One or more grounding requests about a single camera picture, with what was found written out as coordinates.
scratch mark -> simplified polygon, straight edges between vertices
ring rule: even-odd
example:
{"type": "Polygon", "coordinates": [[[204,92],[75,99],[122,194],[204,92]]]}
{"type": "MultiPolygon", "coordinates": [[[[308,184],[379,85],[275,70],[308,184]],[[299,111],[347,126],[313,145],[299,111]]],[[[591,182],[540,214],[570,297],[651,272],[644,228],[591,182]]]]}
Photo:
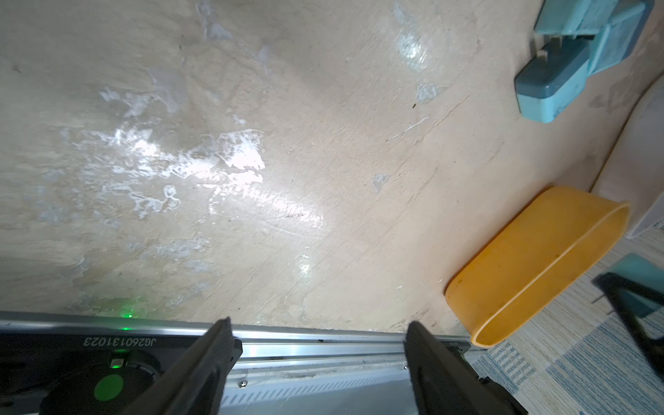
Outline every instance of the scratch mark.
{"type": "Polygon", "coordinates": [[[420,125],[421,123],[424,122],[424,120],[426,120],[426,119],[429,118],[429,117],[430,117],[430,116],[426,116],[426,117],[422,118],[420,121],[418,121],[418,122],[416,122],[415,124],[411,125],[410,127],[406,128],[403,132],[400,132],[399,134],[395,135],[395,136],[392,137],[392,138],[388,138],[387,140],[385,140],[385,142],[388,142],[388,141],[390,141],[391,139],[395,139],[395,138],[397,138],[399,135],[404,135],[406,132],[408,132],[409,129],[411,129],[411,128],[413,128],[413,127],[416,127],[417,125],[420,125]]]}

blue plastic container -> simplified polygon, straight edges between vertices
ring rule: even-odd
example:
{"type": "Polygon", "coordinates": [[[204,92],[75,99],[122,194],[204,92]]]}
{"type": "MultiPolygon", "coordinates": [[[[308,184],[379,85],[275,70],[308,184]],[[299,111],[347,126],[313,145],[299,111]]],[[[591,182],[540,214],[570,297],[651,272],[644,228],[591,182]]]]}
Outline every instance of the blue plastic container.
{"type": "Polygon", "coordinates": [[[631,55],[652,8],[652,0],[620,0],[609,21],[590,43],[590,75],[631,55]]]}
{"type": "MultiPolygon", "coordinates": [[[[664,270],[636,254],[629,254],[622,258],[607,272],[613,272],[652,290],[664,293],[664,270]]],[[[623,291],[622,297],[631,311],[640,318],[648,316],[661,307],[654,301],[628,291],[623,291]]]]}
{"type": "Polygon", "coordinates": [[[596,35],[618,0],[546,0],[535,32],[551,36],[596,35]]]}
{"type": "Polygon", "coordinates": [[[558,39],[543,48],[515,79],[521,115],[548,123],[586,87],[590,42],[558,39]]]}

green button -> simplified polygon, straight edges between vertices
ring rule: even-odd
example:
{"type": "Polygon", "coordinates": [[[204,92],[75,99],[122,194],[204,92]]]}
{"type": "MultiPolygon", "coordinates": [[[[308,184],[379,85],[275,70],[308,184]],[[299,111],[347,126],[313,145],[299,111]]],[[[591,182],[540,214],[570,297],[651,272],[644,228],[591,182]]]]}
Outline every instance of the green button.
{"type": "Polygon", "coordinates": [[[123,385],[122,376],[109,374],[97,382],[97,386],[94,387],[94,398],[102,402],[111,400],[122,392],[123,385]]]}

white residue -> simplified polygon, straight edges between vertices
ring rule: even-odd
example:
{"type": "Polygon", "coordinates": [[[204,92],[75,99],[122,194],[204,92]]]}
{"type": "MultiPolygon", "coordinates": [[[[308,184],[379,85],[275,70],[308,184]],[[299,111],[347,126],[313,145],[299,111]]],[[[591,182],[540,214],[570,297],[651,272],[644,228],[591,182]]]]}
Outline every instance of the white residue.
{"type": "Polygon", "coordinates": [[[237,167],[241,170],[245,170],[245,168],[264,169],[265,163],[260,157],[262,137],[263,132],[257,129],[221,133],[219,135],[221,158],[229,167],[237,167]]]}
{"type": "Polygon", "coordinates": [[[233,114],[233,121],[235,121],[236,124],[240,125],[247,124],[247,121],[244,118],[240,118],[238,114],[233,114]]]}
{"type": "Polygon", "coordinates": [[[181,260],[190,256],[194,252],[205,251],[209,244],[210,240],[204,238],[178,239],[170,244],[152,246],[146,254],[148,254],[148,256],[154,254],[157,256],[172,258],[174,260],[181,260]]]}
{"type": "Polygon", "coordinates": [[[216,21],[216,11],[214,10],[214,7],[212,7],[210,0],[198,0],[196,2],[196,10],[201,16],[203,37],[206,40],[230,41],[233,39],[233,34],[216,21]]]}
{"type": "Polygon", "coordinates": [[[134,94],[132,92],[126,92],[124,98],[122,98],[119,92],[113,91],[110,88],[100,91],[99,94],[106,102],[121,101],[127,104],[129,109],[125,112],[124,118],[140,116],[147,106],[157,99],[154,94],[134,94]]]}
{"type": "Polygon", "coordinates": [[[417,103],[424,104],[438,96],[439,90],[436,84],[420,84],[417,89],[417,103]]]}
{"type": "Polygon", "coordinates": [[[427,57],[427,51],[422,45],[419,35],[416,33],[401,33],[396,43],[399,53],[411,69],[421,71],[426,67],[424,61],[427,57]]]}

yellow bowl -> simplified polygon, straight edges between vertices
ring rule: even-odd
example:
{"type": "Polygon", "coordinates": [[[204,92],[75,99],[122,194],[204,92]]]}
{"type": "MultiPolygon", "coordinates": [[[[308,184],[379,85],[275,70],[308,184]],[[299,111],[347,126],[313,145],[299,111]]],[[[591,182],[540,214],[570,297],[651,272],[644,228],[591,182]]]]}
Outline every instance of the yellow bowl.
{"type": "Polygon", "coordinates": [[[571,187],[542,193],[445,292],[472,343],[491,347],[518,330],[616,244],[628,219],[627,202],[571,187]]]}

